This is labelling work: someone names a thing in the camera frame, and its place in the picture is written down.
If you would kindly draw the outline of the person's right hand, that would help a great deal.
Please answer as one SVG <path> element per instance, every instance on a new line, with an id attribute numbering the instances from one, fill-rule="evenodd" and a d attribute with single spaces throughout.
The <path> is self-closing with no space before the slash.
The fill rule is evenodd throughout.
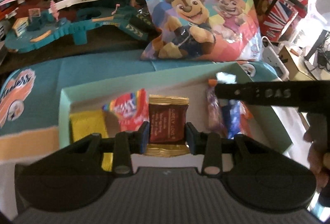
<path id="1" fill-rule="evenodd" d="M 329 169 L 329 153 L 323 153 L 317 150 L 316 139 L 312 136 L 312 127 L 305 132 L 303 139 L 307 143 L 311 143 L 309 153 L 308 153 L 308 163 L 310 165 L 310 170 L 316 177 L 317 181 L 317 192 L 320 192 L 328 183 L 329 175 L 325 171 Z"/>

